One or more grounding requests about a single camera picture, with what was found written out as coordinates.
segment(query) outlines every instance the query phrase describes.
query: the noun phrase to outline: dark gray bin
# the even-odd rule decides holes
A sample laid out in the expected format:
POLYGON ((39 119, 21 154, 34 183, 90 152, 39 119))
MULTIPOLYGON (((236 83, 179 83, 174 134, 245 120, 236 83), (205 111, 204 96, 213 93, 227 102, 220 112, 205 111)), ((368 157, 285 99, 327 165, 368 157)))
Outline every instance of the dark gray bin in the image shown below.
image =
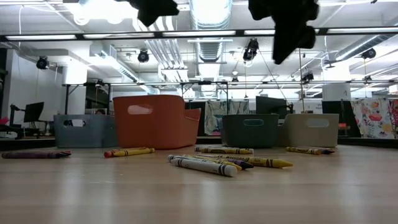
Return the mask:
POLYGON ((229 147, 269 148, 278 140, 277 114, 223 116, 221 141, 229 147))
POLYGON ((99 114, 54 115, 55 143, 57 147, 116 147, 116 121, 114 116, 99 114), (84 121, 83 127, 70 126, 71 120, 84 121))

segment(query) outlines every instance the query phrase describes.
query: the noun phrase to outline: plastic bin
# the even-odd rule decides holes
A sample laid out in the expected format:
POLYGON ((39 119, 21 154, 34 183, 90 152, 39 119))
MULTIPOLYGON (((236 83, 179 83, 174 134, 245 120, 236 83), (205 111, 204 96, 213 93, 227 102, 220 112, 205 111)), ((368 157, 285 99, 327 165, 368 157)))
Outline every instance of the plastic bin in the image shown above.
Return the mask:
POLYGON ((196 143, 201 111, 185 110, 181 96, 122 96, 113 103, 122 148, 178 149, 196 143))
POLYGON ((273 147, 278 140, 278 119, 278 114, 225 115, 221 140, 229 147, 273 147))
POLYGON ((55 142, 57 147, 116 147, 116 121, 113 116, 54 115, 55 142), (80 121, 83 126, 71 126, 80 121))
POLYGON ((278 146, 336 147, 338 114, 288 114, 278 146))

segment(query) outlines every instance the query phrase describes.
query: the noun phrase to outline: bin handle hole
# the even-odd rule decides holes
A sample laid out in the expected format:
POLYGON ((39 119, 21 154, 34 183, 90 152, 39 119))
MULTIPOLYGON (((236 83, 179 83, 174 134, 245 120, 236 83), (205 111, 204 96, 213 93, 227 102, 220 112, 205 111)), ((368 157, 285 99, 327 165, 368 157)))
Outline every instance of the bin handle hole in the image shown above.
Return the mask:
POLYGON ((128 107, 127 112, 129 115, 138 114, 151 114, 154 108, 151 105, 131 105, 128 107))
POLYGON ((69 119, 63 121, 63 125, 66 127, 85 127, 87 125, 85 120, 82 119, 69 119))
POLYGON ((261 119, 245 119, 243 120, 245 126, 263 126, 264 121, 261 119))
POLYGON ((327 119, 320 119, 320 118, 310 118, 305 122, 305 124, 309 128, 327 128, 327 127, 329 127, 329 121, 327 119))

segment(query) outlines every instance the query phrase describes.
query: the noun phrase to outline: orange bin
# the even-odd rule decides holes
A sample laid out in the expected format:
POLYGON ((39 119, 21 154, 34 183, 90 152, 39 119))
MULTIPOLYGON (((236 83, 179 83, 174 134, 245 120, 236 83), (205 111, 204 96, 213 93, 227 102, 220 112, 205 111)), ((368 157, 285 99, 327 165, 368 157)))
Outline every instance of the orange bin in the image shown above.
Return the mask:
POLYGON ((113 99, 119 146, 178 149, 196 143, 200 109, 185 110, 175 95, 113 99))

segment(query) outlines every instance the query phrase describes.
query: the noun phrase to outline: ceiling light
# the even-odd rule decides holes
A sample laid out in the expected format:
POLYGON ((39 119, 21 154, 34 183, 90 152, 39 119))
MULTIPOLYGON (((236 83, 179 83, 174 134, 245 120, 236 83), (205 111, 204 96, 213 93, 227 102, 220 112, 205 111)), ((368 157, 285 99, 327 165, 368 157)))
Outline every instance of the ceiling light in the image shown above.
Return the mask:
POLYGON ((193 39, 187 40, 188 43, 223 43, 223 42, 234 42, 233 39, 193 39))
POLYGON ((132 33, 132 34, 83 34, 87 39, 131 39, 131 38, 144 38, 154 37, 154 33, 132 33))
POLYGON ((164 37, 221 37, 235 35, 235 30, 208 30, 208 31, 183 31, 183 32, 164 32, 164 37))
POLYGON ((364 27, 364 28, 338 28, 329 29, 328 34, 354 34, 354 33, 380 33, 398 32, 398 27, 364 27))
POLYGON ((245 30, 244 35, 274 35, 275 30, 245 30))
POLYGON ((9 35, 7 40, 75 40, 75 35, 9 35))

